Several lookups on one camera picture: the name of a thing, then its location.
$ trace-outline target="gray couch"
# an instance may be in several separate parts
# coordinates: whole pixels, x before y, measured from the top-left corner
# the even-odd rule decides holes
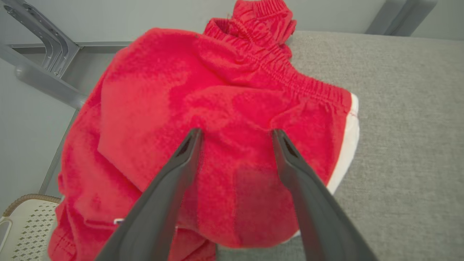
[[[295,32],[300,72],[360,100],[335,198],[379,260],[464,260],[464,42]],[[304,260],[301,238],[219,261]]]

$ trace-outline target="white wall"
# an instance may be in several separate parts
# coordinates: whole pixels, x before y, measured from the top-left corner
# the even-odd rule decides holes
[[[203,32],[213,17],[230,17],[236,0],[28,0],[75,42],[133,41],[153,27]],[[363,33],[384,0],[286,0],[298,30]],[[0,10],[0,41],[40,43]]]
[[[18,81],[0,59],[0,211],[37,193],[74,109]]]
[[[412,36],[464,40],[464,0],[438,0]]]

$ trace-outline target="terry cloth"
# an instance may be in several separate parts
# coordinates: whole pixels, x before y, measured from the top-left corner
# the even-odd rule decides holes
[[[64,145],[52,260],[93,260],[191,128],[204,132],[203,159],[169,260],[214,260],[215,244],[272,247],[298,233],[270,131],[283,129],[333,193],[359,127],[355,95],[291,65],[295,26],[281,0],[239,0],[203,34],[155,28],[121,50]]]

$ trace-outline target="red shorts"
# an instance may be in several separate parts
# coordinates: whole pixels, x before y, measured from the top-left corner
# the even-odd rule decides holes
[[[356,96],[289,62],[291,17],[280,0],[238,1],[204,34],[152,29],[115,56],[64,146],[53,260],[93,260],[191,128],[204,132],[203,159],[170,260],[213,259],[215,243],[271,247],[298,232],[270,131],[283,129],[333,193],[359,126]]]

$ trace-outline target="red fabric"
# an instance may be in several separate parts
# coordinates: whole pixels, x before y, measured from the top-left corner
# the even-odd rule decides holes
[[[180,209],[171,261],[214,260],[215,243],[271,247],[298,230],[270,130],[281,128],[327,183],[351,94],[297,72],[280,0],[239,0],[204,34],[152,29],[112,61],[67,137],[65,195],[49,254],[93,260],[191,128],[204,159]]]

